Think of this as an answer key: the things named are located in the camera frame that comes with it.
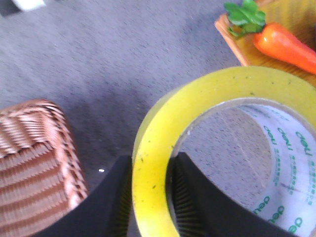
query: gray carpet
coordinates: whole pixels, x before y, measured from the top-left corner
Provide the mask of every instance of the gray carpet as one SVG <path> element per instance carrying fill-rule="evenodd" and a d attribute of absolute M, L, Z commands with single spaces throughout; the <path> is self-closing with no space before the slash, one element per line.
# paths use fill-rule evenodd
<path fill-rule="evenodd" d="M 142 119 L 160 97 L 239 65 L 214 27 L 224 2 L 59 0 L 30 12 L 7 8 L 0 12 L 0 108 L 33 98 L 58 104 L 93 190 L 119 155 L 131 154 Z"/>

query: toy carrot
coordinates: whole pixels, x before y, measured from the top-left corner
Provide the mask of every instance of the toy carrot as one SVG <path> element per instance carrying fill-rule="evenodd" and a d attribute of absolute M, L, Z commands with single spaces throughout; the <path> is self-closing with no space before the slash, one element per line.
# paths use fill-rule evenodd
<path fill-rule="evenodd" d="M 256 2 L 243 0 L 241 6 L 227 2 L 224 7 L 233 24 L 229 27 L 232 35 L 241 37 L 253 33 L 253 44 L 262 53 L 316 74 L 316 52 L 279 23 L 267 24 L 265 13 L 258 10 Z"/>

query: wicker basket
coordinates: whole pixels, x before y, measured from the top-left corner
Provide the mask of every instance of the wicker basket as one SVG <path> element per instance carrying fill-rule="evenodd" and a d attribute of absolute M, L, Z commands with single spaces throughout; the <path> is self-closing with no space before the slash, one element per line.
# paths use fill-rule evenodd
<path fill-rule="evenodd" d="M 0 111 L 0 237 L 48 227 L 87 196 L 61 110 L 32 100 Z"/>

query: packing tape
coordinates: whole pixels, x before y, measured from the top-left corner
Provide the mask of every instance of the packing tape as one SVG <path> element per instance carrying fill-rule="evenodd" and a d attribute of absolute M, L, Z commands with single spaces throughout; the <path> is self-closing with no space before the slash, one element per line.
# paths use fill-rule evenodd
<path fill-rule="evenodd" d="M 133 206 L 143 237 L 178 237 L 166 197 L 169 158 L 205 116 L 237 107 L 261 126 L 272 170 L 251 211 L 296 235 L 316 225 L 316 88 L 264 67 L 235 67 L 203 76 L 162 97 L 144 118 L 133 151 Z"/>

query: tape core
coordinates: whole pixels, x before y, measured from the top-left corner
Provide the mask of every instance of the tape core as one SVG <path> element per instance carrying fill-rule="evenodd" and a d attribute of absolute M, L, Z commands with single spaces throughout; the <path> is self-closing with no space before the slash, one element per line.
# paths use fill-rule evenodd
<path fill-rule="evenodd" d="M 316 132 L 290 108 L 261 98 L 224 102 L 187 128 L 173 156 L 194 127 L 227 108 L 237 108 L 253 118 L 270 144 L 272 168 L 268 184 L 250 211 L 293 234 L 309 237 L 316 224 Z"/>

